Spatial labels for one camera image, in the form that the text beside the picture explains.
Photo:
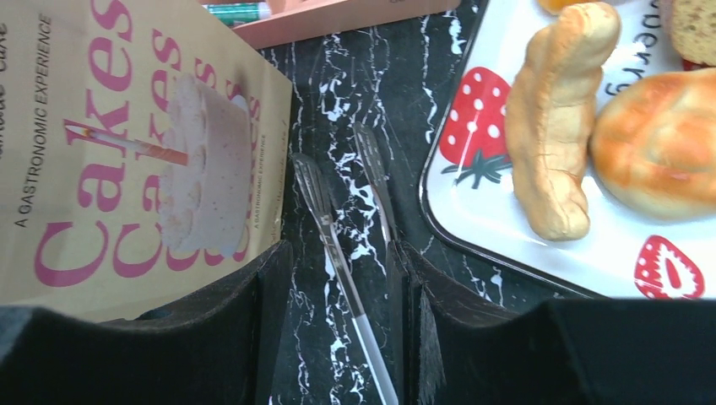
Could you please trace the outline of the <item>brown seeded bread slice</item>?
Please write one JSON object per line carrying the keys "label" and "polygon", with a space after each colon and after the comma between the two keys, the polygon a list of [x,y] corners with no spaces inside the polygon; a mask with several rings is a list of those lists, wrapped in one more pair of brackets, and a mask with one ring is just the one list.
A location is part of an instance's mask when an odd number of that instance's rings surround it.
{"label": "brown seeded bread slice", "polygon": [[689,62],[715,66],[715,0],[672,1],[670,38]]}

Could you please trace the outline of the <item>orange plastic file organizer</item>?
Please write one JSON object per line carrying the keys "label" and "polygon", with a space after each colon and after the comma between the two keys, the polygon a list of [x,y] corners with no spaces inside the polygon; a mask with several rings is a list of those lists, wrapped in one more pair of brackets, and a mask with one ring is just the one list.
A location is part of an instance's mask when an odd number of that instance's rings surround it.
{"label": "orange plastic file organizer", "polygon": [[455,9],[459,0],[268,1],[264,19],[234,28],[255,49]]}

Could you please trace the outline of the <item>paper cake bag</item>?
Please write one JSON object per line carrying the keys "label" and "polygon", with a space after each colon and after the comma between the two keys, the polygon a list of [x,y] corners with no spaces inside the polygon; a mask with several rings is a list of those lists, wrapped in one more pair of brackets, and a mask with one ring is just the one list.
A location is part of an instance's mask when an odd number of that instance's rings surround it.
{"label": "paper cake bag", "polygon": [[2,305],[132,318],[245,266],[291,96],[195,1],[2,2]]}

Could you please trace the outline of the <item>small round glazed bun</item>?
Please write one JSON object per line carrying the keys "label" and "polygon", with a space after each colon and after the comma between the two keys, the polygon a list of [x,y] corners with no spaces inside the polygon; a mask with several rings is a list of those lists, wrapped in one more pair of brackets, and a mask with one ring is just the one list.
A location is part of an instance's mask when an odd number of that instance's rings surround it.
{"label": "small round glazed bun", "polygon": [[715,214],[715,70],[644,78],[605,105],[589,151],[603,186],[646,216]]}

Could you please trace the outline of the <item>orange bread slice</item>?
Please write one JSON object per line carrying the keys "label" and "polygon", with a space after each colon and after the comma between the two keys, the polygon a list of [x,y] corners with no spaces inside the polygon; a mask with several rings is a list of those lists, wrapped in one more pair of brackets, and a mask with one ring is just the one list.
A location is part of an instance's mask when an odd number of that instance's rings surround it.
{"label": "orange bread slice", "polygon": [[564,8],[571,5],[589,2],[590,0],[537,0],[537,3],[552,15],[558,15]]}

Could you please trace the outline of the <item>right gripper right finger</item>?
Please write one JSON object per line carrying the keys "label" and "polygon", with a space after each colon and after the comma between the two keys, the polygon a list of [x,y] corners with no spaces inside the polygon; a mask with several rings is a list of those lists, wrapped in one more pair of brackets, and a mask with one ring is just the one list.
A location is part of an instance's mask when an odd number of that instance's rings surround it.
{"label": "right gripper right finger", "polygon": [[711,300],[547,300],[516,314],[387,248],[402,404],[712,404]]}

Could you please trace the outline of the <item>metal tongs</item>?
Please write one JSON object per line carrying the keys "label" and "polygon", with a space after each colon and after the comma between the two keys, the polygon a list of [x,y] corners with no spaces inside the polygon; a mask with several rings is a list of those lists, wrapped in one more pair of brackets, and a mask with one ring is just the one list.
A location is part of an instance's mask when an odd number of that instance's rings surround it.
{"label": "metal tongs", "polygon": [[328,187],[323,179],[323,173],[316,161],[305,154],[293,153],[290,156],[290,160],[294,166],[295,178],[306,206],[317,224],[318,233],[324,244],[327,258],[334,267],[340,288],[347,299],[354,329],[375,381],[381,402],[383,404],[398,405],[398,394],[339,243],[334,226],[333,206]]}

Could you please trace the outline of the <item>strawberry print tray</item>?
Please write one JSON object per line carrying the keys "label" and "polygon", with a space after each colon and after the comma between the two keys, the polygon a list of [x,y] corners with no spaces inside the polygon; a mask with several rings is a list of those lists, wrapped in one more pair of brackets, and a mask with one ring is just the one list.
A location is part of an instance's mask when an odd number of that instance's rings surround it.
{"label": "strawberry print tray", "polygon": [[453,96],[421,176],[435,232],[466,251],[558,288],[611,298],[712,299],[715,221],[667,223],[618,202],[589,170],[589,234],[549,242],[513,195],[504,104],[529,39],[552,17],[536,1],[483,1]]}

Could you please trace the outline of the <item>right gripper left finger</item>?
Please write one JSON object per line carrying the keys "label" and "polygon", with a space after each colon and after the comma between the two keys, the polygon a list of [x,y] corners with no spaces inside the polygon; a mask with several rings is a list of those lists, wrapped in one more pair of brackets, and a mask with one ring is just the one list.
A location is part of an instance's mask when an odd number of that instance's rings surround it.
{"label": "right gripper left finger", "polygon": [[1,309],[4,404],[265,404],[293,268],[280,241],[133,320]]}

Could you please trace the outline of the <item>pale twisted bread stick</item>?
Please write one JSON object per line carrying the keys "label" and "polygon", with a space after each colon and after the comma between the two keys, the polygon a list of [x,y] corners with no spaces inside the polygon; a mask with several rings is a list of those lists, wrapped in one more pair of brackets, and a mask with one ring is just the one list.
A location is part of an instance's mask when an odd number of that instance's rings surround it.
{"label": "pale twisted bread stick", "polygon": [[513,192],[530,228],[550,241],[582,239],[590,228],[582,181],[603,65],[621,18],[603,2],[565,7],[529,40],[507,97],[505,139]]}

